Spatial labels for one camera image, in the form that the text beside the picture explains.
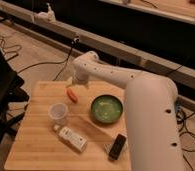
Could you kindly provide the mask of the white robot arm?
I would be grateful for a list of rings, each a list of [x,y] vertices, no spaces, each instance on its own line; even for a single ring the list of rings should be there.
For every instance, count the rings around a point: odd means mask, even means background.
[[[104,65],[96,52],[73,60],[75,84],[90,76],[124,90],[124,110],[132,171],[185,171],[176,120],[176,84],[150,72]]]

